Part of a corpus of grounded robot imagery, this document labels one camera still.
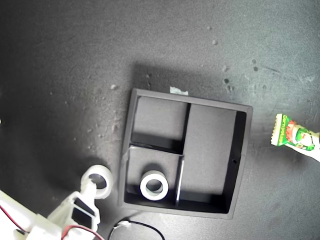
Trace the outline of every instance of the dark gray table surface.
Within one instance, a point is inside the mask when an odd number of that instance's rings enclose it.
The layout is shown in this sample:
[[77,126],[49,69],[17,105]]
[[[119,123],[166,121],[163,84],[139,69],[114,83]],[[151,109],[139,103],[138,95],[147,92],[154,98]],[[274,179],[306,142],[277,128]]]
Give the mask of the dark gray table surface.
[[320,239],[320,163],[270,144],[276,113],[320,130],[319,84],[319,0],[3,0],[0,189],[47,216],[92,164],[116,177],[131,89],[174,86],[253,106],[233,219],[119,209],[115,186],[98,232],[131,216],[168,240]]

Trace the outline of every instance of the candy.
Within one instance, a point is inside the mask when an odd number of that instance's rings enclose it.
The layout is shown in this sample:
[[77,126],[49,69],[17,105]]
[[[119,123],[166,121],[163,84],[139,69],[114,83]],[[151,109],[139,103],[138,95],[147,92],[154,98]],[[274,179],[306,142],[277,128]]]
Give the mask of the candy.
[[282,113],[275,117],[271,144],[285,145],[320,162],[320,133],[314,133]]

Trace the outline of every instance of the white ring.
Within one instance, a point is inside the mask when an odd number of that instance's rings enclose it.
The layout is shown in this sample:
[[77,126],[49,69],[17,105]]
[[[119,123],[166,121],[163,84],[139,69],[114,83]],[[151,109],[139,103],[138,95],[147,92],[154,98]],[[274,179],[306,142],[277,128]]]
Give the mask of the white ring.
[[111,193],[112,187],[114,185],[114,177],[111,171],[103,165],[93,165],[83,174],[81,178],[81,186],[83,183],[90,178],[90,175],[98,174],[105,180],[106,187],[102,189],[97,189],[95,194],[95,199],[105,199]]
[[[151,191],[147,188],[147,183],[151,180],[158,180],[161,183],[161,187],[158,190]],[[156,170],[147,171],[143,176],[140,183],[140,191],[142,195],[151,201],[158,201],[163,199],[169,191],[168,181],[165,175]]]

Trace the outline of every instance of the black tray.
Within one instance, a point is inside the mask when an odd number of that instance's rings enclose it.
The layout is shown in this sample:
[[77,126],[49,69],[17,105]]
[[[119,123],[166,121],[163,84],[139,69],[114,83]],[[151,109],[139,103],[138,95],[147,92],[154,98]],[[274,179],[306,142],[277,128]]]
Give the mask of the black tray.
[[[245,165],[253,108],[133,89],[118,203],[168,214],[231,219]],[[162,172],[168,195],[150,201],[142,175]]]

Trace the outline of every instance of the small hole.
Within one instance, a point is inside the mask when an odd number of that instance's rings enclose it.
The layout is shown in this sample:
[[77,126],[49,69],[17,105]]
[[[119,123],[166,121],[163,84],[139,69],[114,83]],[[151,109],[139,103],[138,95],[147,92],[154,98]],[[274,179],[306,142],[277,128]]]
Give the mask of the small hole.
[[107,187],[106,180],[101,175],[93,173],[89,178],[96,184],[97,189],[104,189]]
[[146,188],[149,189],[150,191],[154,192],[157,191],[161,188],[161,182],[159,180],[156,179],[152,179],[150,181],[148,181],[148,183],[146,184]]

